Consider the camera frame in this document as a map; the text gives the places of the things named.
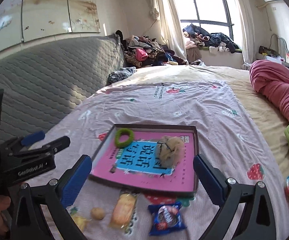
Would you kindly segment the wall painting panels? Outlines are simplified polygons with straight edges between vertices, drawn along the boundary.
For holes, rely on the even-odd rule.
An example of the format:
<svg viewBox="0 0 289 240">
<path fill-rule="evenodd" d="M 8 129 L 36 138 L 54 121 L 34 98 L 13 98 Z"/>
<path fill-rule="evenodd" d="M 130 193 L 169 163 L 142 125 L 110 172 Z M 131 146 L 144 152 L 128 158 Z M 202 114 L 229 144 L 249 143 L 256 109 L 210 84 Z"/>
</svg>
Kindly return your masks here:
<svg viewBox="0 0 289 240">
<path fill-rule="evenodd" d="M 0 4 L 0 51 L 73 32 L 100 33 L 96 0 L 4 0 Z"/>
</svg>

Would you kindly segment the cream curtain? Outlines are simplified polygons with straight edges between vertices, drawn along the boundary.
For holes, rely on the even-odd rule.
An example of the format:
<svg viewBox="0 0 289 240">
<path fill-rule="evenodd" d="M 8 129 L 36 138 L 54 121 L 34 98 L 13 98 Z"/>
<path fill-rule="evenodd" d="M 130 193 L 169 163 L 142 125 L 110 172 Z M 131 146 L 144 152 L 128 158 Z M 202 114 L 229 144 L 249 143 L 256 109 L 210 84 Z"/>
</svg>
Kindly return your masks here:
<svg viewBox="0 0 289 240">
<path fill-rule="evenodd" d="M 176 56 L 187 59 L 180 20 L 174 0 L 148 0 L 149 14 L 159 22 L 162 41 Z"/>
</svg>

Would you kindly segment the pink rolled blanket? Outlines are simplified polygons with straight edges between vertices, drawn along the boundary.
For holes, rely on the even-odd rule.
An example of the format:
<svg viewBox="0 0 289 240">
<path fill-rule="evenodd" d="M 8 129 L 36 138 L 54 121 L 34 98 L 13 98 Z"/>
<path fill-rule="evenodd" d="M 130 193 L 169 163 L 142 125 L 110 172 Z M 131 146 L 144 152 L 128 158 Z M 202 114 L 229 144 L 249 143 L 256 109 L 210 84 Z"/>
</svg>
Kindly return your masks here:
<svg viewBox="0 0 289 240">
<path fill-rule="evenodd" d="M 250 82 L 289 122 L 289 69 L 277 62 L 257 60 L 250 67 Z"/>
</svg>

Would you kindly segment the small orange bread packet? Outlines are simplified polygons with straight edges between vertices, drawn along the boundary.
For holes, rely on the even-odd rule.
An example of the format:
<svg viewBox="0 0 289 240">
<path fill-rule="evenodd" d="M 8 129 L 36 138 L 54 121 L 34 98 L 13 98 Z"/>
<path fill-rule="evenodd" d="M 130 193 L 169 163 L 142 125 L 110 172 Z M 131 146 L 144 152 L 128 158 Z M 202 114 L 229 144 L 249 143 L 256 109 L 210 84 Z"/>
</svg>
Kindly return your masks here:
<svg viewBox="0 0 289 240">
<path fill-rule="evenodd" d="M 125 229 L 129 226 L 134 215 L 138 193 L 121 190 L 117 203 L 113 208 L 109 226 L 116 229 Z"/>
</svg>

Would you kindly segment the grey quilted headboard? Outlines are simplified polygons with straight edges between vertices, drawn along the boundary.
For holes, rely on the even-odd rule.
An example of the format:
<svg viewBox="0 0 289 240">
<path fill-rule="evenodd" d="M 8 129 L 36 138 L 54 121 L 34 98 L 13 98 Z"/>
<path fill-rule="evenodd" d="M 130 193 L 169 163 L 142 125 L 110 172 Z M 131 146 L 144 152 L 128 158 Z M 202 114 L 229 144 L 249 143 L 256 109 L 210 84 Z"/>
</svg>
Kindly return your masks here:
<svg viewBox="0 0 289 240">
<path fill-rule="evenodd" d="M 39 44 L 0 60 L 0 142 L 49 131 L 125 66 L 118 35 Z"/>
</svg>

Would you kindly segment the clothes pile by headboard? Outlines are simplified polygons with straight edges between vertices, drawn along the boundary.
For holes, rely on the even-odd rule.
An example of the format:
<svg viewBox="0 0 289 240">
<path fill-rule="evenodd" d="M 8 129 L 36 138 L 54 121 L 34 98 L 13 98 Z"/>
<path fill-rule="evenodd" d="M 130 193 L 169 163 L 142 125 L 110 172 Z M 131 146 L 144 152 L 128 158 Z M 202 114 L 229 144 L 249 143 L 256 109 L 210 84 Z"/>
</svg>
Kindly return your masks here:
<svg viewBox="0 0 289 240">
<path fill-rule="evenodd" d="M 144 68 L 165 64 L 188 65 L 186 59 L 178 57 L 167 45 L 159 44 L 156 38 L 134 35 L 124 38 L 120 30 L 115 34 L 120 38 L 124 59 L 129 66 Z"/>
</svg>

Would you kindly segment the walnut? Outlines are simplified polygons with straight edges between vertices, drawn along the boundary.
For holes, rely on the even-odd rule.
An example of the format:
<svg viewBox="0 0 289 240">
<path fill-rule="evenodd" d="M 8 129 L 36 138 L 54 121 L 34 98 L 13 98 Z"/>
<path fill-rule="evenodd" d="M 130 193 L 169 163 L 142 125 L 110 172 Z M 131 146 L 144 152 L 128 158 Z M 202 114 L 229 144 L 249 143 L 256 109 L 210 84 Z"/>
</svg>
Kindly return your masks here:
<svg viewBox="0 0 289 240">
<path fill-rule="evenodd" d="M 102 220 L 105 217 L 105 210 L 101 207 L 94 207 L 91 209 L 91 217 L 95 220 Z"/>
</svg>

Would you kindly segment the dark knitted cloth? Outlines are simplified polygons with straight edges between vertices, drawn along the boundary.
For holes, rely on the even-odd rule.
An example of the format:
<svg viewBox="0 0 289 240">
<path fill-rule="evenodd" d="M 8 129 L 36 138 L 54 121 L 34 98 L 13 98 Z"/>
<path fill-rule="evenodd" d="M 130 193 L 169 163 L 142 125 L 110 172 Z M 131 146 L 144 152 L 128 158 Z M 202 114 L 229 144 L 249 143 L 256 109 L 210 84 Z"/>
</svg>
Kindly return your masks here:
<svg viewBox="0 0 289 240">
<path fill-rule="evenodd" d="M 135 74 L 136 67 L 123 67 L 119 70 L 113 71 L 108 75 L 107 85 L 122 81 Z"/>
</svg>

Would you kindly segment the blue oreo cookie packet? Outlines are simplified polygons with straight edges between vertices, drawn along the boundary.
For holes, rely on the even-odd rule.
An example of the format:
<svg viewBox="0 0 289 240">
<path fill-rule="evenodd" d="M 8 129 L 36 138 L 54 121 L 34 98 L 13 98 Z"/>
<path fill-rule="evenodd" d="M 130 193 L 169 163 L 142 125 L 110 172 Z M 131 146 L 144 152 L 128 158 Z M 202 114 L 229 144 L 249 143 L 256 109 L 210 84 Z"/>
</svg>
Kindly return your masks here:
<svg viewBox="0 0 289 240">
<path fill-rule="evenodd" d="M 180 202 L 149 205 L 148 211 L 153 216 L 149 236 L 161 236 L 187 229 L 180 212 L 181 208 L 182 204 Z"/>
</svg>

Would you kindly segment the clothes pile on windowsill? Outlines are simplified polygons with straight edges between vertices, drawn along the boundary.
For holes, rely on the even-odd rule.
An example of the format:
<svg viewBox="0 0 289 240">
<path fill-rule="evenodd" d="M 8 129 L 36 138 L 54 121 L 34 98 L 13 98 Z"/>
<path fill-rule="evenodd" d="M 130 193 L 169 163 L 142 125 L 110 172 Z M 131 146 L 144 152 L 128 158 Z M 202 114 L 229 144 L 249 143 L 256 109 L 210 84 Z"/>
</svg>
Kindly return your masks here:
<svg viewBox="0 0 289 240">
<path fill-rule="evenodd" d="M 189 38 L 198 47 L 225 47 L 230 53 L 242 53 L 237 44 L 223 33 L 209 33 L 197 25 L 190 24 L 182 30 L 184 36 Z"/>
</svg>

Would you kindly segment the pink patterned bed sheet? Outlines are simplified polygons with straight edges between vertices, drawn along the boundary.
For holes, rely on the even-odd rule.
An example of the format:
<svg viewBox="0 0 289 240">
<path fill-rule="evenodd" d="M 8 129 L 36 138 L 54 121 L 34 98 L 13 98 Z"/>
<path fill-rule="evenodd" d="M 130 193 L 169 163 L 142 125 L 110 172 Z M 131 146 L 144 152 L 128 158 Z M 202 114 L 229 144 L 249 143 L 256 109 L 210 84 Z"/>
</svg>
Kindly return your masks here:
<svg viewBox="0 0 289 240">
<path fill-rule="evenodd" d="M 92 173 L 108 176 L 120 183 L 169 191 L 194 193 L 189 206 L 183 208 L 187 229 L 169 233 L 164 239 L 198 239 L 207 229 L 218 207 L 209 199 L 204 187 L 194 182 L 192 143 L 198 135 L 199 152 L 224 175 L 239 183 L 255 184 L 257 178 L 247 174 L 252 165 L 260 165 L 262 181 L 268 188 L 276 223 L 277 239 L 289 236 L 289 206 L 283 190 L 283 176 L 261 131 L 230 86 L 222 81 L 161 83 L 107 87 L 85 99 L 74 111 L 47 132 L 45 142 L 62 136 L 70 138 L 70 146 L 55 156 L 55 169 L 29 180 L 40 186 L 59 178 L 81 155 L 95 156 L 102 135 L 117 124 L 139 128 L 147 125 L 159 132 L 154 140 L 171 134 L 171 126 L 179 130 L 185 141 L 186 156 L 172 174 L 143 173 L 146 161 L 124 158 L 118 168 L 114 145 L 92 167 Z"/>
</svg>

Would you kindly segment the beige mesh drawstring pouch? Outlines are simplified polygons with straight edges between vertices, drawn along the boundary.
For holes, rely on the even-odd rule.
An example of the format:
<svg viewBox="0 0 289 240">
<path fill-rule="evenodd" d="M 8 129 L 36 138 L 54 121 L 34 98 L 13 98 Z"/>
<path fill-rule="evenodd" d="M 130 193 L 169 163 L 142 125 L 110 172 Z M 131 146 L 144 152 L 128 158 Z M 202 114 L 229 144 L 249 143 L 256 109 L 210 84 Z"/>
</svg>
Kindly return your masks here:
<svg viewBox="0 0 289 240">
<path fill-rule="evenodd" d="M 180 137 L 165 135 L 157 142 L 155 154 L 163 168 L 174 168 L 185 156 L 185 143 Z"/>
</svg>

